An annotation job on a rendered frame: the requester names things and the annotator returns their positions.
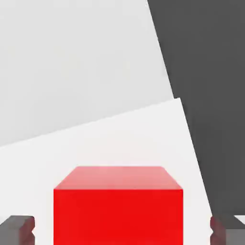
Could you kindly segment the small red cube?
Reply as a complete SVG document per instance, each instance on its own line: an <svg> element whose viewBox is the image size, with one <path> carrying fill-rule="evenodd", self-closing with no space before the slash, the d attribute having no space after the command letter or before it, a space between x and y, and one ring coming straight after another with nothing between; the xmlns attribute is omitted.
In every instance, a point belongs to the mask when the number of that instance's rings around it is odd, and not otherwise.
<svg viewBox="0 0 245 245"><path fill-rule="evenodd" d="M54 245L183 245L183 189L163 167L76 167L54 188Z"/></svg>

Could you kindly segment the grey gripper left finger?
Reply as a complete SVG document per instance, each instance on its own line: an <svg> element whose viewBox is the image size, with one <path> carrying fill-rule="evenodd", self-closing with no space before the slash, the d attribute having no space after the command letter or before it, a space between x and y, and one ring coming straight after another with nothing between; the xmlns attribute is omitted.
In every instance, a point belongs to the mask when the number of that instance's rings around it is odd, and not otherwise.
<svg viewBox="0 0 245 245"><path fill-rule="evenodd" d="M35 245L35 218L11 215L0 224L0 245Z"/></svg>

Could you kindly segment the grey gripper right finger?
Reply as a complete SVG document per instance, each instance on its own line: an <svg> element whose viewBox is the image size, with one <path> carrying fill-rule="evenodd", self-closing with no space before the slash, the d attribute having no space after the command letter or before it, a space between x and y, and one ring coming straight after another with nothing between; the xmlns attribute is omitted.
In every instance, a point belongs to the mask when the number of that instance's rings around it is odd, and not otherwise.
<svg viewBox="0 0 245 245"><path fill-rule="evenodd" d="M212 216L210 227L210 245L245 245L245 224L233 215Z"/></svg>

